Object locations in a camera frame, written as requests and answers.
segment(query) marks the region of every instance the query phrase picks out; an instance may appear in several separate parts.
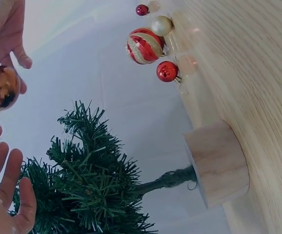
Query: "tree trunk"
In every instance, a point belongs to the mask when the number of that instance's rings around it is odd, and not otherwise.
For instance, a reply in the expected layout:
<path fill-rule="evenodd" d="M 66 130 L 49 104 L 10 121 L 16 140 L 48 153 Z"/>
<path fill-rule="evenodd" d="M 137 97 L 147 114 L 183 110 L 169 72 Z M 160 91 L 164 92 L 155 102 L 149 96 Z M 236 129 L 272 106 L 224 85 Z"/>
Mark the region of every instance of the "tree trunk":
<path fill-rule="evenodd" d="M 137 185 L 136 193 L 144 195 L 156 189 L 173 188 L 186 181 L 197 182 L 197 176 L 193 166 L 164 173 L 160 178 L 152 182 Z"/>

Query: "gold ornament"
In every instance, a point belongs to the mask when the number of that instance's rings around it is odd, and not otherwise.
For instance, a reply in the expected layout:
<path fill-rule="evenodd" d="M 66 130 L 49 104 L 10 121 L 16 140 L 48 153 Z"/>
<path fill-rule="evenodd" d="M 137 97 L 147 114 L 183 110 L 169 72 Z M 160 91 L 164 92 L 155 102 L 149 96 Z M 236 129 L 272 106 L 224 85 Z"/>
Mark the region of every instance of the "gold ornament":
<path fill-rule="evenodd" d="M 157 16 L 151 22 L 150 27 L 157 36 L 164 37 L 173 29 L 173 23 L 166 16 Z"/>
<path fill-rule="evenodd" d="M 0 66 L 0 111 L 13 106 L 19 97 L 20 80 L 13 68 Z"/>

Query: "small red ornament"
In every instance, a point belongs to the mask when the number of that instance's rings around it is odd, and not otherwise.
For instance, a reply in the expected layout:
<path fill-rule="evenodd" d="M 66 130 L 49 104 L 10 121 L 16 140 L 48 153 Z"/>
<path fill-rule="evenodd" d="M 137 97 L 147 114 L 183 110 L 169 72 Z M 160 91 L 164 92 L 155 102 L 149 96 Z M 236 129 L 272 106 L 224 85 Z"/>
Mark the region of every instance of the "small red ornament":
<path fill-rule="evenodd" d="M 163 82 L 176 81 L 181 82 L 181 78 L 178 77 L 179 69 L 177 65 L 170 61 L 161 62 L 156 69 L 158 78 Z"/>
<path fill-rule="evenodd" d="M 138 5 L 136 7 L 135 11 L 139 16 L 145 16 L 150 12 L 149 8 L 146 5 L 143 5 L 143 4 Z"/>

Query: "wood grain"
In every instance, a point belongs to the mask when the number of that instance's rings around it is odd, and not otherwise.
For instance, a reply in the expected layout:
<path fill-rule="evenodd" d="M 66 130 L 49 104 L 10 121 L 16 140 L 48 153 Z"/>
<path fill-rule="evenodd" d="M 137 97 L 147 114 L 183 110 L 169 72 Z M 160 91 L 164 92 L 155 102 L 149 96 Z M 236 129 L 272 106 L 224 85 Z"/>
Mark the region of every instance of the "wood grain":
<path fill-rule="evenodd" d="M 195 128 L 184 137 L 207 208 L 233 201 L 248 192 L 246 159 L 225 121 Z"/>
<path fill-rule="evenodd" d="M 158 2 L 170 56 L 197 61 L 182 85 L 194 126 L 225 120 L 248 163 L 249 193 L 224 205 L 232 232 L 282 234 L 282 0 Z"/>

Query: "green pine needles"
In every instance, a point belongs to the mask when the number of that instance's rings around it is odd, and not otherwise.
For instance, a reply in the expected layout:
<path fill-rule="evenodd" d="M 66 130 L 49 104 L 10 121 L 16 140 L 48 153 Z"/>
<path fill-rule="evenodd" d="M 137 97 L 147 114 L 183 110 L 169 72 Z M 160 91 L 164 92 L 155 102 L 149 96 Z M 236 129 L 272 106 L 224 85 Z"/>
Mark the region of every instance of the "green pine needles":
<path fill-rule="evenodd" d="M 141 212 L 143 195 L 197 181 L 189 166 L 140 184 L 140 169 L 121 154 L 120 140 L 108 131 L 103 114 L 76 102 L 58 119 L 72 138 L 53 138 L 47 151 L 55 166 L 35 158 L 23 164 L 21 178 L 30 178 L 38 205 L 30 234 L 153 234 L 148 214 Z M 13 202 L 11 215 L 19 210 L 18 187 Z"/>

